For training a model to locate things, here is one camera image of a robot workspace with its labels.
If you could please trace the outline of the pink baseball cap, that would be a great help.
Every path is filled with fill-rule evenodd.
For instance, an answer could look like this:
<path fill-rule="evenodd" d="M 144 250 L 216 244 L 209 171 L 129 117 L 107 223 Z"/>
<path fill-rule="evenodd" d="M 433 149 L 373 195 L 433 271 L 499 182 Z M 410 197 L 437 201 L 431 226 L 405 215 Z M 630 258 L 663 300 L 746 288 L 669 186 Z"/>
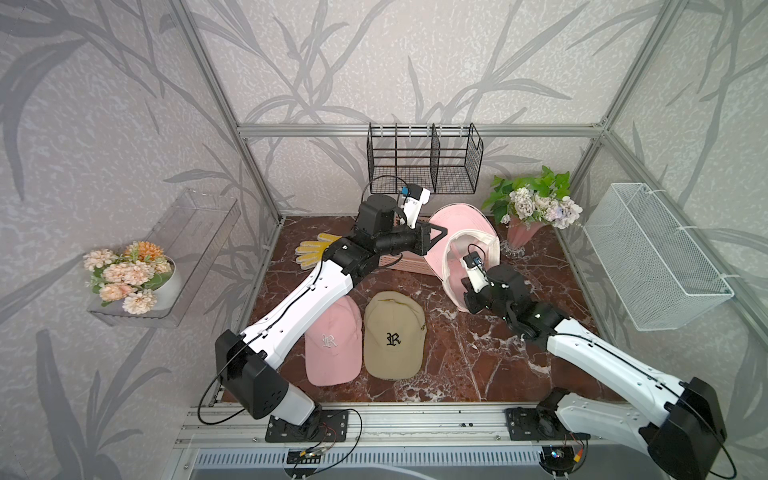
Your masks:
<path fill-rule="evenodd" d="M 462 259 L 469 253 L 481 250 L 485 269 L 500 264 L 500 239 L 495 228 L 476 207 L 455 203 L 439 209 L 429 219 L 433 225 L 444 227 L 447 234 L 425 256 L 426 262 L 439 277 L 442 286 L 459 311 L 467 312 L 464 301 L 466 288 L 461 280 L 467 277 Z"/>
<path fill-rule="evenodd" d="M 304 339 L 306 373 L 312 385 L 345 384 L 360 374 L 362 317 L 349 296 L 331 305 L 305 332 Z"/>

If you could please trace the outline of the beige baseball cap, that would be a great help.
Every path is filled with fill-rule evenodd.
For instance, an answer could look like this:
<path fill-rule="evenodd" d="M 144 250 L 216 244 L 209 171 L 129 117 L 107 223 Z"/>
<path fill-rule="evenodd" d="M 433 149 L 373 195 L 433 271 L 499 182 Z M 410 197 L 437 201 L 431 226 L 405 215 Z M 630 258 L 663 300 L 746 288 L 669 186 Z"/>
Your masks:
<path fill-rule="evenodd" d="M 427 324 L 417 302 L 396 291 L 379 292 L 368 303 L 363 323 L 364 365 L 371 376 L 397 381 L 418 374 Z"/>

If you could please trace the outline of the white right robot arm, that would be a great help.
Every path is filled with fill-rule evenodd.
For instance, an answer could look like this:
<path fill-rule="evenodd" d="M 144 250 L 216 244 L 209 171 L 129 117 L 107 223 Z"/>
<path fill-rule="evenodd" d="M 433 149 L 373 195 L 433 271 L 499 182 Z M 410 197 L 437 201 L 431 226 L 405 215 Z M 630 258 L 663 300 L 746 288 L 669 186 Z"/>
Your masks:
<path fill-rule="evenodd" d="M 562 429 L 611 440 L 647 454 L 673 479 L 711 475 L 715 460 L 727 451 L 726 427 L 711 385 L 646 365 L 553 305 L 532 300 L 523 276 L 509 265 L 485 268 L 475 255 L 460 263 L 469 312 L 499 316 L 523 340 L 580 368 L 624 401 L 605 403 L 555 389 L 537 405 L 538 424 L 531 433 L 555 438 Z"/>

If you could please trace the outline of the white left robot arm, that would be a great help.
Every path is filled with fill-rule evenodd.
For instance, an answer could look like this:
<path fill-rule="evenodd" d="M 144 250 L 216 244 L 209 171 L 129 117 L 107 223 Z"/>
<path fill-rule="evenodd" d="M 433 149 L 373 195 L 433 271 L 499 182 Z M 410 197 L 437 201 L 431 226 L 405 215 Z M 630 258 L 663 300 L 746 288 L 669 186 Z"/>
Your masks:
<path fill-rule="evenodd" d="M 409 184 L 402 198 L 373 194 L 363 200 L 351 232 L 333 241 L 305 280 L 277 307 L 240 333 L 215 342 L 216 382 L 252 418 L 269 416 L 303 425 L 317 404 L 278 373 L 285 356 L 337 300 L 375 271 L 384 255 L 425 256 L 446 237 L 444 227 L 420 220 L 431 193 Z"/>

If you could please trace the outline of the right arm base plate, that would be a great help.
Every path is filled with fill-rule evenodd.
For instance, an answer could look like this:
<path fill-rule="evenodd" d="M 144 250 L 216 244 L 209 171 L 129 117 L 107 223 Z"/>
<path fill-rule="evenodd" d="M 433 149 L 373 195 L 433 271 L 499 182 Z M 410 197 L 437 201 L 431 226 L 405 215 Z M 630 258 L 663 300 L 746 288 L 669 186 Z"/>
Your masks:
<path fill-rule="evenodd" d="M 512 441 L 569 441 L 589 440 L 587 433 L 568 430 L 556 415 L 535 407 L 514 407 L 504 410 L 505 422 Z"/>

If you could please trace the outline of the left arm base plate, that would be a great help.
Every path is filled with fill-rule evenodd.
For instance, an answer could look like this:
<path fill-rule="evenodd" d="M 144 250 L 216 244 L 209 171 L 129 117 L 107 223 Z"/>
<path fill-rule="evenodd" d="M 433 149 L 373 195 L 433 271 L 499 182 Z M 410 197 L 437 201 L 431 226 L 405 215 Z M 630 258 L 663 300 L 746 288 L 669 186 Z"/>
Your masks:
<path fill-rule="evenodd" d="M 349 425 L 346 409 L 323 410 L 318 407 L 301 425 L 271 416 L 265 441 L 267 443 L 344 442 Z"/>

